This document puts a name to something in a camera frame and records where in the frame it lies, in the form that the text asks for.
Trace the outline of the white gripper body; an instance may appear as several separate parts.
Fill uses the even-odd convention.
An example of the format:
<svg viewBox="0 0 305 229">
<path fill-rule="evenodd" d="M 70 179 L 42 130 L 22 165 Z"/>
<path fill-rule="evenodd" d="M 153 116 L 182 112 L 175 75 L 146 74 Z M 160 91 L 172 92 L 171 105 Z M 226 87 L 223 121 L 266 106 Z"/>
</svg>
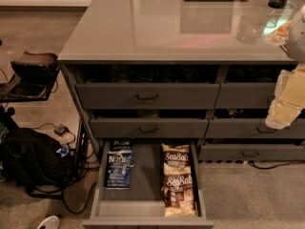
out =
<svg viewBox="0 0 305 229">
<path fill-rule="evenodd" d="M 289 20 L 289 21 L 285 22 L 284 24 L 282 24 L 281 26 L 279 26 L 273 32 L 269 33 L 265 38 L 265 42 L 267 44 L 273 45 L 273 46 L 284 45 L 287 41 L 288 32 L 289 32 L 291 23 L 292 23 L 292 21 Z"/>
</svg>

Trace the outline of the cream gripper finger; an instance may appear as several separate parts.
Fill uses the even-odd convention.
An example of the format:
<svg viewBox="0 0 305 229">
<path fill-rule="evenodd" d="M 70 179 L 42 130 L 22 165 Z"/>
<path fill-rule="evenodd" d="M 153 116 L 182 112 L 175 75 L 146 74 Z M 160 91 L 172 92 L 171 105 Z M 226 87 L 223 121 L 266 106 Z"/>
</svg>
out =
<svg viewBox="0 0 305 229">
<path fill-rule="evenodd" d="M 298 63 L 292 71 L 280 72 L 274 95 L 282 103 L 305 108 L 305 63 Z"/>
<path fill-rule="evenodd" d="M 282 130 L 289 127 L 300 114 L 301 111 L 298 108 L 274 100 L 269 108 L 265 124 L 271 129 Z"/>
</svg>

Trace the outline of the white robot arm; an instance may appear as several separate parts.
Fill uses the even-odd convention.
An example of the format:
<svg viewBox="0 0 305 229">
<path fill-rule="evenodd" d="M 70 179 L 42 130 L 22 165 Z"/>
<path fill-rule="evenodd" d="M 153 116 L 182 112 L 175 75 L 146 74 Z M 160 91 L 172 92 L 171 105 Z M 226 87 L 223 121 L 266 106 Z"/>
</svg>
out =
<svg viewBox="0 0 305 229">
<path fill-rule="evenodd" d="M 266 42 L 281 46 L 297 62 L 292 71 L 282 70 L 278 76 L 265 124 L 282 130 L 291 125 L 305 109 L 305 5 L 292 20 L 272 33 Z"/>
</svg>

